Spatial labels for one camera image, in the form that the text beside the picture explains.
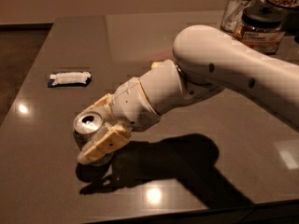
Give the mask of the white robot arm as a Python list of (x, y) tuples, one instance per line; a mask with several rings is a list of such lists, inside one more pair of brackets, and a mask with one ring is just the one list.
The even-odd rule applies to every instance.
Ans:
[(227, 88), (280, 120), (299, 126), (299, 66), (266, 56), (206, 25), (181, 31), (165, 60), (90, 105), (73, 123), (86, 138), (83, 165), (105, 160), (170, 110), (204, 101)]

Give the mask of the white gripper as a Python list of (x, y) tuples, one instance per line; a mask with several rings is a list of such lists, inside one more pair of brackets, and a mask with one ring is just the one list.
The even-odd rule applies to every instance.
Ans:
[(131, 131), (146, 131), (161, 118), (150, 105), (137, 77), (120, 85), (113, 96), (108, 93), (86, 108), (86, 111), (92, 110), (111, 111), (117, 121), (129, 128), (120, 124), (102, 125), (78, 154), (78, 162), (83, 165), (99, 161), (124, 147), (130, 141)]

